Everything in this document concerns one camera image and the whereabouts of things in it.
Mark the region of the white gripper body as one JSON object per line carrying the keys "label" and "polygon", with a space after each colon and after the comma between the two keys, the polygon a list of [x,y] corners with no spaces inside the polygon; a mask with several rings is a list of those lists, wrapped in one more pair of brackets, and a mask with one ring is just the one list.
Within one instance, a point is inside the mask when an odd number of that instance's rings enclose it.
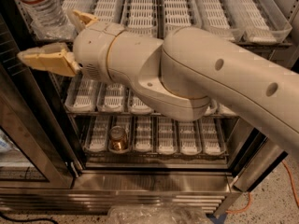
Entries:
{"label": "white gripper body", "polygon": [[73,53],[82,73],[100,82],[111,82],[107,55],[115,38],[124,31],[118,23],[97,21],[83,29],[73,43]]}

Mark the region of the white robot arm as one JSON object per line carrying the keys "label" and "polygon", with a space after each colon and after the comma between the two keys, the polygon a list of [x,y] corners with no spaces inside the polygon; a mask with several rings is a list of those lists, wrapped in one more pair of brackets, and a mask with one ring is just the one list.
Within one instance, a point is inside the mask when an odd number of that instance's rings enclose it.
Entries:
{"label": "white robot arm", "polygon": [[130,88],[171,119],[200,119],[212,100],[225,105],[299,158],[299,75],[198,27],[165,38],[76,11],[73,46],[52,43],[19,52],[27,66],[65,77],[83,73]]}

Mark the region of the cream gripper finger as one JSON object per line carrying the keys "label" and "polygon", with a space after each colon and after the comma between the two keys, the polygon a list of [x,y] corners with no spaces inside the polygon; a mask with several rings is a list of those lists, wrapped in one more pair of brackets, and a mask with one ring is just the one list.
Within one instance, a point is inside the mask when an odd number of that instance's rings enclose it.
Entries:
{"label": "cream gripper finger", "polygon": [[78,32],[81,32],[88,26],[98,21],[98,18],[93,14],[82,12],[76,9],[68,10],[67,17]]}
{"label": "cream gripper finger", "polygon": [[74,53],[65,43],[52,43],[20,51],[17,57],[32,69],[48,71],[64,77],[74,77],[80,72]]}

